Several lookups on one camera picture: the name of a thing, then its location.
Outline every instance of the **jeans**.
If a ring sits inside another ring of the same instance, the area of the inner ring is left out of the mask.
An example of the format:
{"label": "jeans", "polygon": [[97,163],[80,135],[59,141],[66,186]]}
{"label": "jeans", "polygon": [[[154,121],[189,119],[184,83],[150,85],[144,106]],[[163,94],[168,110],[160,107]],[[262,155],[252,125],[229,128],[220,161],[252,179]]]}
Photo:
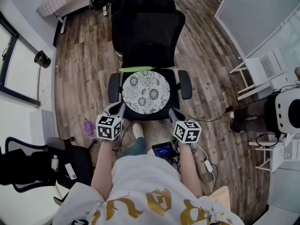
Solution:
{"label": "jeans", "polygon": [[[264,103],[266,100],[260,100],[234,111],[234,121],[232,125],[239,131],[248,132],[270,132],[265,122]],[[253,120],[244,120],[246,118],[257,117]]]}
{"label": "jeans", "polygon": [[125,156],[137,156],[137,155],[145,155],[147,154],[147,143],[146,139],[143,137],[139,137],[136,139],[135,143],[130,146],[128,150],[123,152],[118,159]]}

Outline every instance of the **window frame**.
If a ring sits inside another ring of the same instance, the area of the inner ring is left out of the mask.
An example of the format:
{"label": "window frame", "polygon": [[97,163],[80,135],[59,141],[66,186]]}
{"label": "window frame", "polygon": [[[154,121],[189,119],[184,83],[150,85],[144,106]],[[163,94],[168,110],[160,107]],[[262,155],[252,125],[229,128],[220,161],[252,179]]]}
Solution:
{"label": "window frame", "polygon": [[6,20],[6,18],[3,16],[3,14],[1,12],[0,12],[0,24],[12,36],[7,49],[5,51],[0,51],[1,53],[3,52],[3,56],[2,56],[3,64],[2,64],[1,71],[0,71],[0,93],[4,93],[4,94],[12,97],[13,99],[21,100],[21,101],[23,101],[27,104],[31,104],[35,107],[40,107],[41,106],[40,101],[5,87],[5,80],[6,80],[7,73],[8,73],[8,67],[9,67],[9,63],[10,63],[16,42],[18,40],[20,40],[34,54],[36,54],[38,51],[14,29],[14,27]]}

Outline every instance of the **floral pattern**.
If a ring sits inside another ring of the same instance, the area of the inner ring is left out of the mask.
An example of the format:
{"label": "floral pattern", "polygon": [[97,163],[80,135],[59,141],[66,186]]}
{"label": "floral pattern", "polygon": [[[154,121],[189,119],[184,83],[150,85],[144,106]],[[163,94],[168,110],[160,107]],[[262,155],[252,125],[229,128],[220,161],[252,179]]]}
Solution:
{"label": "floral pattern", "polygon": [[157,72],[141,71],[129,76],[123,84],[123,99],[136,113],[156,113],[167,104],[170,86]]}

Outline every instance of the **white cable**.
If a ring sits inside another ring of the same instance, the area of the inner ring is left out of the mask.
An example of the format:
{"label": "white cable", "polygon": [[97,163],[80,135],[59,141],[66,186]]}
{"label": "white cable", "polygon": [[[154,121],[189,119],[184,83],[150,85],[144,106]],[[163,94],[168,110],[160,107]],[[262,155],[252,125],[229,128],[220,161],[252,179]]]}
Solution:
{"label": "white cable", "polygon": [[197,144],[197,143],[194,143],[198,148],[200,148],[206,155],[206,159],[208,160],[208,156],[207,156],[207,153]]}
{"label": "white cable", "polygon": [[215,183],[216,183],[216,179],[215,179],[215,175],[213,172],[211,172],[212,176],[214,177],[214,184],[212,185],[212,188],[210,191],[212,191],[214,189]]}

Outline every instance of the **display screen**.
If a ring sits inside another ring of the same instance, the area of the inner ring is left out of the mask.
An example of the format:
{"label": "display screen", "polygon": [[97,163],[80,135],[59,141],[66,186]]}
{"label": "display screen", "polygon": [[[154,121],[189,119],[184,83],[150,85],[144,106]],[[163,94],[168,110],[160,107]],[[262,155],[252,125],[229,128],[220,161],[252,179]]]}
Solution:
{"label": "display screen", "polygon": [[153,149],[156,157],[170,157],[173,155],[173,148],[170,146],[162,146]]}

